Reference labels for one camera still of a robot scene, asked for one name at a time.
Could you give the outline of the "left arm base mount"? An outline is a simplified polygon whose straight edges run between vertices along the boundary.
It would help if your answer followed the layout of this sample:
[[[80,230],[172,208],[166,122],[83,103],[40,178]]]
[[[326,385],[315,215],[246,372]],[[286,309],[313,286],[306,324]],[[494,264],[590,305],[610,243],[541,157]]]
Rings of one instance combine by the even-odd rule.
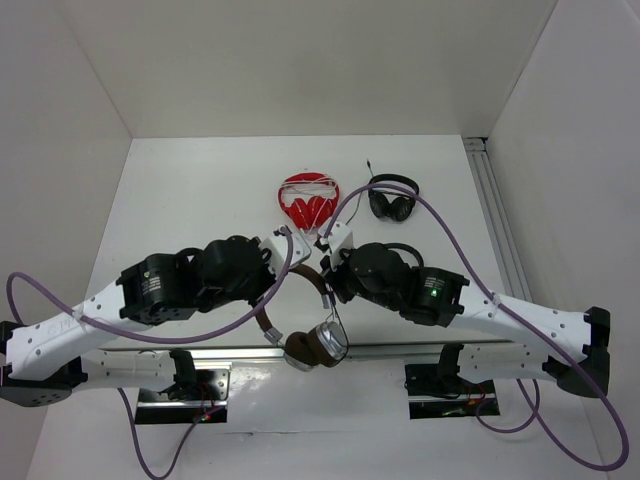
[[[162,392],[141,389],[136,401],[136,425],[179,425],[198,420],[203,424],[227,422],[231,370],[218,364],[197,368],[196,383],[186,390]]]

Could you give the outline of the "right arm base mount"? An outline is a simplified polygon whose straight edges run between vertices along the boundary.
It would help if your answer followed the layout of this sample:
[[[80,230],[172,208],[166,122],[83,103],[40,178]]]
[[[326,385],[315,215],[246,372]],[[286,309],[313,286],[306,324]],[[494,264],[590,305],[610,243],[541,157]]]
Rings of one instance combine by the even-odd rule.
[[[404,388],[411,420],[499,416],[493,381],[472,384],[466,380],[442,380],[435,364],[406,364]]]

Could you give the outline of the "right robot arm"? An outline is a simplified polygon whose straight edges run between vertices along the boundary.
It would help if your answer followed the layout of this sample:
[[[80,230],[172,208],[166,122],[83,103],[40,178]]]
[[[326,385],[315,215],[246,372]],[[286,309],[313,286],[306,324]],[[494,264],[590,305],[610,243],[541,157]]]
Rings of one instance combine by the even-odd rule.
[[[342,247],[325,254],[320,266],[342,303],[361,298],[416,325],[474,330],[510,341],[495,349],[445,347],[436,379],[448,392],[497,378],[553,381],[584,398],[608,392],[610,314],[605,309],[569,312],[486,293],[460,274],[411,266],[382,243]]]

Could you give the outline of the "brown silver headphones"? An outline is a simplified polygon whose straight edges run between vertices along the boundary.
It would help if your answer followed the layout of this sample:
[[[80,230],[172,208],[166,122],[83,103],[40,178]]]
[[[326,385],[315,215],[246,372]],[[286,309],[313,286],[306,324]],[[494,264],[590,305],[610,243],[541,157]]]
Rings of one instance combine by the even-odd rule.
[[[319,293],[323,307],[330,310],[327,319],[308,332],[296,331],[285,341],[283,334],[274,327],[266,311],[261,309],[255,315],[257,324],[266,340],[283,350],[284,360],[292,367],[309,372],[318,366],[333,368],[347,356],[349,341],[336,309],[336,301],[323,277],[306,265],[291,270],[310,282]]]

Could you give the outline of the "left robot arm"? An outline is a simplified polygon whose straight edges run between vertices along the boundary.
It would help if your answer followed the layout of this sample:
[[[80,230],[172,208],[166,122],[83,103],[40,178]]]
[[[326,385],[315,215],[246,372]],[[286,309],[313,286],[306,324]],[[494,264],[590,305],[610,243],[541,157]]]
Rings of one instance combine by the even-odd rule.
[[[2,322],[2,399],[36,408],[81,391],[117,388],[189,397],[199,379],[186,340],[159,339],[164,352],[109,352],[103,345],[118,337],[148,343],[145,333],[154,327],[234,301],[258,310],[282,284],[291,253],[235,236],[205,249],[153,254],[79,305],[61,305],[48,320]]]

